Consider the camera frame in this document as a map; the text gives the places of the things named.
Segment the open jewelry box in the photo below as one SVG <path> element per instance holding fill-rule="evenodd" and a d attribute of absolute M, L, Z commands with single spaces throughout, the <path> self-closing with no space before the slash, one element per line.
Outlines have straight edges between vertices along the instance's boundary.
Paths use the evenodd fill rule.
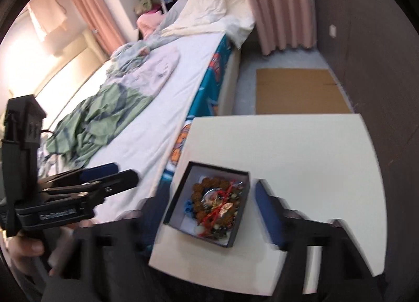
<path fill-rule="evenodd" d="M 240 225 L 249 190 L 248 172 L 189 162 L 170 202 L 163 223 L 192 237 L 231 248 Z M 190 200 L 194 192 L 199 194 L 194 196 L 195 200 L 192 202 Z M 210 207 L 206 202 L 211 199 L 213 204 Z M 194 203 L 197 206 L 202 204 L 202 207 L 196 208 Z M 207 218 L 200 220 L 201 227 L 198 228 L 199 223 L 196 215 L 200 211 L 204 211 L 205 213 L 202 214 L 205 214 Z"/>

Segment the pink cloth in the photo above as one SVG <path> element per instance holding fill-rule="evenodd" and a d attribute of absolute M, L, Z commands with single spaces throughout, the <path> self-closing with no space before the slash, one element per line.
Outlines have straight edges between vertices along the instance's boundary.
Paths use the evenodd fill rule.
<path fill-rule="evenodd" d="M 159 24 L 164 19 L 164 14 L 162 15 L 160 11 L 154 13 L 142 14 L 137 20 L 137 26 L 142 33 L 142 37 L 146 40 L 159 26 Z"/>
<path fill-rule="evenodd" d="M 249 0 L 263 54 L 316 42 L 314 0 Z"/>
<path fill-rule="evenodd" d="M 73 2 L 89 29 L 95 32 L 95 37 L 105 52 L 110 55 L 126 43 L 104 0 L 73 0 Z"/>

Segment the pink curtain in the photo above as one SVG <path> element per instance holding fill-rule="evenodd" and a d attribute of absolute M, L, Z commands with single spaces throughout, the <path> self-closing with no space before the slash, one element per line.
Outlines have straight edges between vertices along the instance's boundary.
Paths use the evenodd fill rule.
<path fill-rule="evenodd" d="M 316 43 L 314 0 L 249 0 L 262 52 Z"/>
<path fill-rule="evenodd" d="M 103 0 L 73 0 L 81 16 L 95 34 L 102 49 L 109 55 L 126 43 Z"/>

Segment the green blanket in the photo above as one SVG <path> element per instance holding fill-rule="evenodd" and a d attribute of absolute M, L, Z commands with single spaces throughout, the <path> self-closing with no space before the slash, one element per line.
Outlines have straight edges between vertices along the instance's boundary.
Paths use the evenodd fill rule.
<path fill-rule="evenodd" d="M 82 101 L 55 129 L 57 150 L 66 167 L 87 165 L 91 157 L 109 144 L 153 100 L 138 90 L 121 84 L 102 86 Z M 47 140 L 47 151 L 55 153 L 55 141 Z"/>

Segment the wall outlet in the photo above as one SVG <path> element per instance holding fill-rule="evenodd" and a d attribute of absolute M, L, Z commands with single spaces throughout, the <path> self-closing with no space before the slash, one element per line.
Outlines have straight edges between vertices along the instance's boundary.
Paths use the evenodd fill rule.
<path fill-rule="evenodd" d="M 336 37 L 336 27 L 333 24 L 331 24 L 329 27 L 329 35 L 331 38 Z"/>

